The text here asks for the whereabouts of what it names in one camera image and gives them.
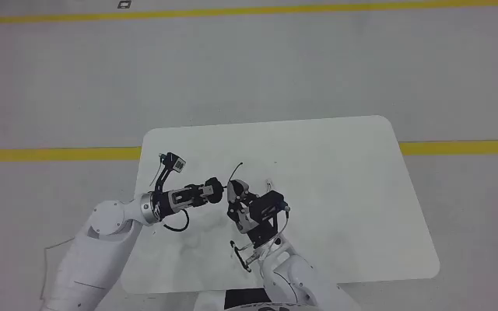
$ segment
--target white board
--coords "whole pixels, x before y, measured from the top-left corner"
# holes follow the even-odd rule
[[[271,178],[291,207],[284,234],[308,261],[337,283],[431,278],[439,271],[412,182],[391,124],[384,117],[228,124],[152,130],[144,137],[136,193],[149,186],[159,154],[187,162],[164,187],[177,189],[216,176],[265,192]],[[189,209],[181,233],[161,225],[140,233],[121,276],[129,293],[193,292],[261,286],[229,242],[244,245],[218,204]],[[183,213],[165,220],[182,227]]]

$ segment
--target sticker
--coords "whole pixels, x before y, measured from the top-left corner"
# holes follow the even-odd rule
[[[130,9],[130,6],[132,6],[132,0],[122,0],[122,1],[119,1],[117,8],[118,9]]]

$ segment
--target black cable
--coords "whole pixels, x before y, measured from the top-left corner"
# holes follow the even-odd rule
[[[182,232],[182,231],[185,231],[187,228],[188,228],[188,225],[190,224],[190,217],[188,217],[188,213],[187,211],[185,211],[184,209],[181,210],[183,213],[185,213],[185,216],[187,216],[187,223],[185,224],[185,227],[183,227],[182,229],[178,229],[178,228],[173,228],[173,227],[169,227],[168,225],[166,224],[163,224],[163,227],[166,228],[166,229],[169,229],[171,231],[175,231],[175,232]]]
[[[230,178],[228,179],[228,181],[226,182],[226,184],[228,185],[228,183],[232,180],[232,177],[233,175],[235,174],[235,172],[237,171],[237,169],[239,168],[239,166],[241,166],[242,164],[244,164],[243,162],[240,162],[239,165],[233,170],[232,172],[232,175],[230,175]]]

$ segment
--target small black object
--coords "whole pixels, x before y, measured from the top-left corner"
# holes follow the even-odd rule
[[[225,294],[225,309],[260,302],[271,302],[264,288],[229,289]]]
[[[230,241],[230,246],[233,248],[233,251],[237,255],[237,258],[239,258],[240,264],[242,264],[242,267],[246,269],[247,272],[252,272],[251,268],[246,264],[244,259],[242,259],[242,256],[240,255],[240,249],[235,245],[234,241]]]
[[[132,0],[119,1],[119,3],[117,4],[118,9],[130,9],[131,6],[132,6]]]
[[[155,192],[163,192],[163,185],[168,176],[172,171],[181,172],[181,170],[185,167],[185,161],[171,152],[168,152],[166,155],[160,155],[160,161],[164,165],[163,170],[159,177],[156,180],[156,186],[154,187]]]
[[[223,185],[219,182],[219,180],[216,177],[209,178],[206,180],[204,183],[205,186],[211,186],[213,194],[208,196],[208,201],[209,203],[216,204],[221,201],[223,198]]]
[[[261,245],[267,243],[278,233],[277,228],[270,224],[270,221],[262,222],[256,228],[249,230],[247,236],[254,244],[254,249],[257,249]]]
[[[251,218],[257,223],[275,217],[282,210],[282,203],[285,206],[283,195],[272,190],[262,197],[258,197],[249,205],[249,213]]]

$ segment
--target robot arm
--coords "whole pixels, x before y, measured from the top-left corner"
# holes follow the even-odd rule
[[[346,292],[321,278],[317,269],[283,236],[283,230],[278,231],[277,214],[284,211],[288,220],[290,207],[283,195],[272,190],[270,180],[267,180],[267,186],[269,192],[261,197],[249,192],[249,186],[242,180],[231,180],[227,186],[227,214],[239,232],[247,234],[252,242],[238,248],[230,241],[242,267],[251,272],[249,266],[258,262],[266,294],[273,302],[316,306],[323,310],[359,311],[359,306]],[[241,251],[250,246],[254,251],[244,260]],[[284,253],[288,254],[287,258],[280,260]]]
[[[127,204],[104,201],[93,209],[59,264],[44,311],[94,310],[119,279],[143,225],[153,225],[185,208],[221,200],[223,186],[216,178],[163,192],[169,173],[180,172],[185,161],[172,153],[160,157],[164,169],[153,192],[140,194]]]

